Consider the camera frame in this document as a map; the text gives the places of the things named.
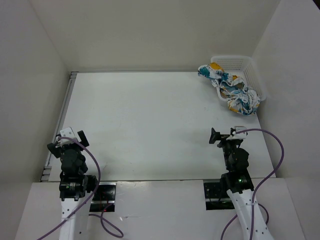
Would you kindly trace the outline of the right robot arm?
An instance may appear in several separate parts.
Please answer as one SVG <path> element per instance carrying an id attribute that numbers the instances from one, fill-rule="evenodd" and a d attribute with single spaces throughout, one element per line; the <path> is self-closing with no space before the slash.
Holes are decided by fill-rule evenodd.
<path id="1" fill-rule="evenodd" d="M 248 172 L 250 154 L 241 148 L 246 134 L 236 133 L 237 130 L 245 129 L 234 127 L 229 134 L 221 134 L 214 128 L 211 129 L 209 143 L 218 142 L 217 147 L 223 151 L 227 170 L 221 175 L 219 191 L 223 196 L 230 198 L 245 240 L 273 240 L 274 237 L 254 196 L 255 189 Z"/>

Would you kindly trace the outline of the colourful printed shorts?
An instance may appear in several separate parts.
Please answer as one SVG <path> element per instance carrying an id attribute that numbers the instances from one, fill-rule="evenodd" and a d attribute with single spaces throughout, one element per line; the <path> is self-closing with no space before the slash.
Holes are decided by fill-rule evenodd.
<path id="1" fill-rule="evenodd" d="M 211 84 L 226 99 L 230 111 L 244 116 L 255 115 L 261 103 L 261 97 L 245 80 L 232 75 L 217 63 L 201 65 L 198 75 L 210 80 Z"/>

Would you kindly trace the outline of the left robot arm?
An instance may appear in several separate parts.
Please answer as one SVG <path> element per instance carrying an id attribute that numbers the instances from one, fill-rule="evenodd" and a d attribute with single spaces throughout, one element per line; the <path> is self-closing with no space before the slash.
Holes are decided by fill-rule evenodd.
<path id="1" fill-rule="evenodd" d="M 60 130 L 48 150 L 61 163 L 59 198 L 61 200 L 60 240 L 88 240 L 91 201 L 100 194 L 99 176 L 88 175 L 82 151 L 89 146 L 85 133 L 71 127 Z"/>

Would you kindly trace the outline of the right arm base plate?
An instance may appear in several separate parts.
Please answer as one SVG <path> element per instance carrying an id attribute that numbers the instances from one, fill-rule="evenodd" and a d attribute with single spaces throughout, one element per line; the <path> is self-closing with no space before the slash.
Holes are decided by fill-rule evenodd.
<path id="1" fill-rule="evenodd" d="M 207 211 L 234 210 L 235 207 L 218 180 L 203 182 L 205 207 Z"/>

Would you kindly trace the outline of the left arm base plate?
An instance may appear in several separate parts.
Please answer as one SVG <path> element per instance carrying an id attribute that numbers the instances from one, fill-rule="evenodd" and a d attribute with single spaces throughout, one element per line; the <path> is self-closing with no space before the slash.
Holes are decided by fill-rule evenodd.
<path id="1" fill-rule="evenodd" d="M 116 182 L 102 182 L 91 201 L 89 211 L 91 213 L 98 212 L 114 212 L 116 199 Z"/>

